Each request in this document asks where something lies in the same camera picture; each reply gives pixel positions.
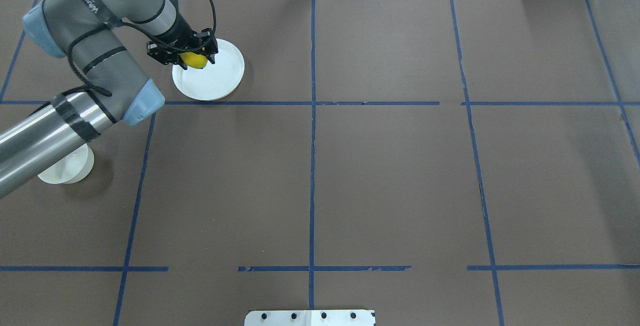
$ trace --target round white plate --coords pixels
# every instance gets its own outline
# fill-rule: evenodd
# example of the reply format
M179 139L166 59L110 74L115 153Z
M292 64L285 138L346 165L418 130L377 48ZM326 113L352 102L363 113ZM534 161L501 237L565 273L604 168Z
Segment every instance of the round white plate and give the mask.
M215 64L197 70L173 66L173 83L183 95L194 100L213 101L228 96L245 74L245 59L233 44L218 39Z
M48 184L73 184L85 178L93 167L94 152L85 143L38 177Z

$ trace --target blue tape grid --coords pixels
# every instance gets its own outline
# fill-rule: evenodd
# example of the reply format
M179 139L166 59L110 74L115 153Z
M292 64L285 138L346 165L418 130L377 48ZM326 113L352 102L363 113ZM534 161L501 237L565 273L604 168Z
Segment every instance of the blue tape grid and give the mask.
M37 4L38 0L33 1L32 7ZM577 270L577 269L631 269L640 270L640 265L636 264L528 264L528 265L498 265L496 264L493 242L491 237L491 228L489 222L489 213L487 212L487 202L485 199L484 185L482 181L482 169L480 167L480 157L478 155L478 148L476 144L475 130L473 126L473 114L471 111L472 106L563 106L563 107L619 107L622 119L624 120L624 126L626 127L627 134L630 139L633 153L636 157L638 165L640 165L640 153L636 139L629 123L629 119L624 107L639 106L640 102L623 102L618 90L617 83L613 76L611 66L602 45L602 40L595 23L594 15L590 5L590 0L585 0L585 6L587 13L589 14L589 20L592 25L594 36L598 43L598 47L602 56L602 59L606 66L606 72L611 82L612 89L615 94L616 102L472 102L469 97L469 90L467 88L467 80L463 67L462 47L460 45L460 35L458 32L458 22L455 11L454 0L450 0L452 22L455 34L455 43L457 47L457 55L459 61L460 75L463 84L464 99L461 105L466 107L469 132L471 135L471 145L473 147L473 157L475 161L475 167L478 177L478 187L480 190L480 197L482 200L482 211L485 223L485 233L487 238L487 250L489 252L490 265L471 265L467 266L468 271L491 271L493 276L494 295L496 298L496 308L498 311L498 321L500 326L504 326L505 321L503 317L502 302L499 289L498 271L538 271L538 270ZM252 102L252 101L213 101L213 102L201 102L201 101L168 101L166 105L302 105L311 106L311 173L310 173L310 235L309 235L309 266L249 266L238 267L238 272L308 272L309 273L309 306L314 307L314 272L348 272L348 271L407 271L411 266L316 266L314 262L314 241L315 241L315 205L314 205L314 171L315 171L315 133L316 133L316 107L317 106L340 106L340 105L402 105L402 106L429 106L439 105L439 102L359 102L359 101L344 101L344 102L318 102L316 100L316 0L311 0L311 102ZM20 50L25 40L25 32L20 35L20 39L16 46L16 50L13 54L9 70L4 79L2 89L0 90L0 104L5 105L40 105L44 101L5 101L4 95L7 91L14 66L18 59ZM129 231L129 238L126 247L126 255L123 266L0 266L0 271L56 271L56 272L121 272L121 282L118 292L118 301L116 304L116 311L114 315L114 326L119 323L119 316L122 308L122 300L124 298L124 291L126 287L126 279L128 272L167 272L169 267L166 266L130 266L131 250L133 246L133 239L135 235L136 223L138 218L138 210L140 207L140 196L142 193L142 186L144 184L144 177L147 168L147 160L149 157L149 146L151 144L151 136L153 134L153 128L155 124L155 115L151 117L151 123L149 126L149 132L146 140L146 148L144 151L144 158L142 161L142 170L140 173L140 179L137 189L137 195L135 199L134 214L131 221L131 227Z

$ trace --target light blue cap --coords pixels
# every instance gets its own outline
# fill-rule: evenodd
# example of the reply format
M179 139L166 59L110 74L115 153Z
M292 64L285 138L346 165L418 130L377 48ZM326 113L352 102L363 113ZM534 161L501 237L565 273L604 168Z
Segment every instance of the light blue cap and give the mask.
M153 80L149 78L144 87L135 96L122 120L130 126L135 126L144 118L156 113L163 105L165 105L165 97L160 93Z
M46 54L56 58L63 58L66 54L60 50L60 47L56 45L53 37L51 37L47 23L44 20L42 4L44 4L44 1L22 17L22 26L24 27L25 33L29 35L29 38L31 38L36 45L39 45Z

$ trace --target white bracket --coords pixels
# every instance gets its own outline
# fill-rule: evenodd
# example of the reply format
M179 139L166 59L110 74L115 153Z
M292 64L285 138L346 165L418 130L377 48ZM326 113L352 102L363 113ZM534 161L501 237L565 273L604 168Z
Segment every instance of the white bracket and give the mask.
M374 310L251 311L244 326L375 326Z

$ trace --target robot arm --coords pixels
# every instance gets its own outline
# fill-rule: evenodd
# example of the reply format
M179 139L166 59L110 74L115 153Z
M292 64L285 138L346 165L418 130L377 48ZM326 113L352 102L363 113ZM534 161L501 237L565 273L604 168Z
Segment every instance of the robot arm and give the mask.
M46 53L69 57L85 85L57 95L0 135L0 198L114 123L135 125L164 105L160 90L111 29L129 25L144 32L152 40L147 53L163 64L202 68L218 51L215 30L196 34L177 0L45 0L23 25Z

